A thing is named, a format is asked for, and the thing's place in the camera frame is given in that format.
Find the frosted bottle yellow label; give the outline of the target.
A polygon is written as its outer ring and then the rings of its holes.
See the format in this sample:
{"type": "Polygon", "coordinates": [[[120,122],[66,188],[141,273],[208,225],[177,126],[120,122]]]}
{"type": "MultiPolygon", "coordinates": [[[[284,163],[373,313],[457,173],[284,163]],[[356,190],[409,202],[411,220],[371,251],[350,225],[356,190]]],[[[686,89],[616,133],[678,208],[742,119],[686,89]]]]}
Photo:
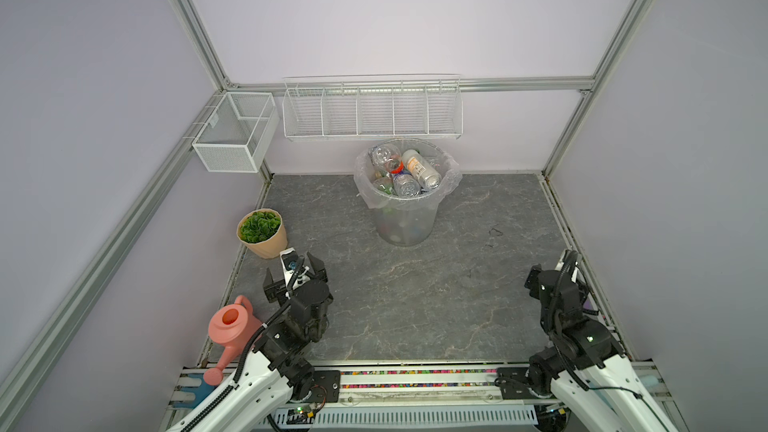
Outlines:
{"type": "Polygon", "coordinates": [[[419,182],[424,190],[439,187],[442,176],[418,151],[408,149],[401,155],[405,169],[419,182]]]}

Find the small blue label water bottle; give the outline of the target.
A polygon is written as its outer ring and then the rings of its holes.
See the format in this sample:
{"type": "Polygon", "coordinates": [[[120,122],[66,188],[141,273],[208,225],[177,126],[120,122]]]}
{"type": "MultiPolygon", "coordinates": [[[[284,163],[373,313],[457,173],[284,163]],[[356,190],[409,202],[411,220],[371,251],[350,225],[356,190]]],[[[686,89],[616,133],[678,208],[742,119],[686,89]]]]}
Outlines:
{"type": "Polygon", "coordinates": [[[396,174],[392,177],[394,192],[398,197],[414,198],[421,193],[418,180],[407,173],[396,174]]]}

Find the Ganten clear water bottle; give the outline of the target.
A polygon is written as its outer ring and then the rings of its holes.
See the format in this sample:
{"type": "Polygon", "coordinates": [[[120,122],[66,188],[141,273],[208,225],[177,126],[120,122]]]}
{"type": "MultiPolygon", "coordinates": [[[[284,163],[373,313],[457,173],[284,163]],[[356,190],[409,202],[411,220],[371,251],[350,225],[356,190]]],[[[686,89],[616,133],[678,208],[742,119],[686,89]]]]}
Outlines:
{"type": "Polygon", "coordinates": [[[385,163],[392,159],[400,159],[401,152],[397,146],[392,143],[383,143],[374,146],[369,152],[370,160],[375,169],[382,173],[387,173],[385,163]]]}

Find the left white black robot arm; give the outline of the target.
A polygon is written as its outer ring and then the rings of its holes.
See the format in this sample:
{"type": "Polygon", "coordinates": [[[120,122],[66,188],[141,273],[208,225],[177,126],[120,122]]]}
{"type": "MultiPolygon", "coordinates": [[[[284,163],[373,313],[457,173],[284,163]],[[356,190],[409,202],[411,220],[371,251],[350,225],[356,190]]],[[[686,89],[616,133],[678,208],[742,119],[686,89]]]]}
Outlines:
{"type": "Polygon", "coordinates": [[[257,318],[239,296],[209,321],[209,338],[224,347],[203,374],[214,390],[172,431],[250,431],[277,408],[311,394],[314,367],[303,350],[327,331],[333,296],[321,259],[293,248],[279,258],[283,278],[266,271],[263,283],[267,300],[278,305],[269,318],[257,318]]]}

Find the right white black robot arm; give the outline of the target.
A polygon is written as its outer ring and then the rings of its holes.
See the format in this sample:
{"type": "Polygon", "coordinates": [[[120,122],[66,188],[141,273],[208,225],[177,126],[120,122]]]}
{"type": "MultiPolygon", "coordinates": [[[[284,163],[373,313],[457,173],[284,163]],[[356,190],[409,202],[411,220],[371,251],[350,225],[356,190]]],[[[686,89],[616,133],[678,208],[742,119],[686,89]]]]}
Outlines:
{"type": "Polygon", "coordinates": [[[558,399],[590,431],[676,431],[623,346],[585,308],[587,292],[575,278],[577,268],[577,261],[554,270],[535,265],[526,279],[550,341],[529,359],[528,388],[558,399]]]}

